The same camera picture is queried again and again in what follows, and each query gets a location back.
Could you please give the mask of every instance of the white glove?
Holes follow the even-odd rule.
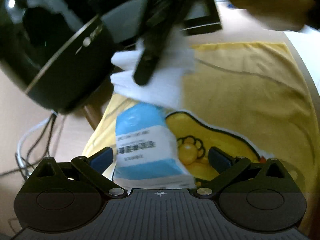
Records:
[[[111,62],[124,72],[111,75],[114,91],[138,101],[180,109],[182,101],[181,78],[185,73],[194,71],[193,50],[178,27],[174,27],[167,39],[167,46],[149,83],[137,85],[133,74],[144,51],[141,42],[137,50],[116,52]]]

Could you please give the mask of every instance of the wooden leg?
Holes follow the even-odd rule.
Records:
[[[85,105],[82,111],[92,129],[95,130],[102,119],[100,112],[96,111],[90,104]]]

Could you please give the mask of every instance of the yellow blanket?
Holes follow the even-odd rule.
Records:
[[[318,200],[320,138],[307,85],[288,48],[254,42],[197,45],[194,49],[197,71],[184,77],[184,109],[208,125],[243,135],[266,157],[273,155],[282,161],[307,199],[307,213],[300,226],[307,234]],[[132,99],[113,95],[83,155],[90,156],[105,146],[116,152],[116,116],[135,104]],[[203,145],[208,150],[208,142],[181,138],[198,145],[198,156]],[[240,153],[246,154],[245,146],[228,148],[229,141],[222,138],[216,143],[228,154],[239,155],[236,151],[241,147]],[[199,162],[205,163],[206,156]],[[110,177],[112,169],[104,175]]]

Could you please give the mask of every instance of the yellow cartoon character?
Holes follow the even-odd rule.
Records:
[[[212,147],[234,158],[244,156],[253,162],[265,160],[258,154],[259,149],[245,137],[208,125],[189,112],[173,112],[167,115],[166,123],[177,138],[180,161],[196,178],[198,186],[219,174],[208,160]]]

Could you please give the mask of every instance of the blue and white package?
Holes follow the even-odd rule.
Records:
[[[194,188],[193,176],[178,159],[177,142],[163,109],[146,103],[116,120],[117,158],[113,181],[131,188]]]

